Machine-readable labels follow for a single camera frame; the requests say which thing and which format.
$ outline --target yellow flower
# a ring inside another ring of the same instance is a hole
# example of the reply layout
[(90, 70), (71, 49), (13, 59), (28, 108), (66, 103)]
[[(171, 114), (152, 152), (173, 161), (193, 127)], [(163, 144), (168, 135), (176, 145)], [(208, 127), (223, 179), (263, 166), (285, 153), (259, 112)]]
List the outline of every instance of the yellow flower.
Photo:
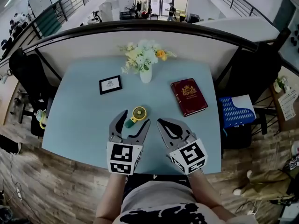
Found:
[(166, 61), (167, 60), (167, 55), (164, 54), (164, 56), (161, 57), (162, 61)]
[(157, 51), (157, 57), (162, 58), (163, 56), (165, 56), (165, 51), (163, 50)]

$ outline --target trash bin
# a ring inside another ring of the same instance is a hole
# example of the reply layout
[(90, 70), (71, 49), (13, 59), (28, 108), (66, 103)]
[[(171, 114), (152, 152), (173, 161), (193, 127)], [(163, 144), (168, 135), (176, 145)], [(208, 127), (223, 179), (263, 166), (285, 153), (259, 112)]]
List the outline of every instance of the trash bin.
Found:
[(182, 21), (185, 21), (185, 19), (186, 19), (186, 14), (180, 13), (179, 21), (182, 22)]

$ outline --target ceiling light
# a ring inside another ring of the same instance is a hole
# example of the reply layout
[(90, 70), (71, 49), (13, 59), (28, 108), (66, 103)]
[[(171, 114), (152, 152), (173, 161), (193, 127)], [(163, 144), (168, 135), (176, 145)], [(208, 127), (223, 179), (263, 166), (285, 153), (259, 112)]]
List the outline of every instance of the ceiling light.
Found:
[(10, 2), (11, 2), (11, 0), (8, 0), (8, 2), (5, 4), (4, 7), (6, 7)]

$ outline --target white vase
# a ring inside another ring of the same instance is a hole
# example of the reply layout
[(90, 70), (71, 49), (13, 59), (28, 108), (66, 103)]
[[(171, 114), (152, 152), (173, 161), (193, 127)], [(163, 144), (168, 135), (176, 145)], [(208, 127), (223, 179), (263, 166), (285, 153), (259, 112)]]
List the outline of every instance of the white vase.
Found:
[(143, 72), (140, 73), (140, 79), (142, 80), (143, 83), (149, 83), (151, 81), (151, 78), (153, 76), (153, 69), (151, 67), (151, 64), (148, 65), (148, 70), (143, 70)]

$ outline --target book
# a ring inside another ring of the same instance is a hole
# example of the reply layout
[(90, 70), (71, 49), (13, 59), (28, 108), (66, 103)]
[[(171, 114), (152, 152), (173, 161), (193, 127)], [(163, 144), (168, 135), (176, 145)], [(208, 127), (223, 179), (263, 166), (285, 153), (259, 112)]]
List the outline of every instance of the book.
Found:
[(189, 116), (207, 108), (207, 103), (193, 78), (171, 83), (183, 116)]

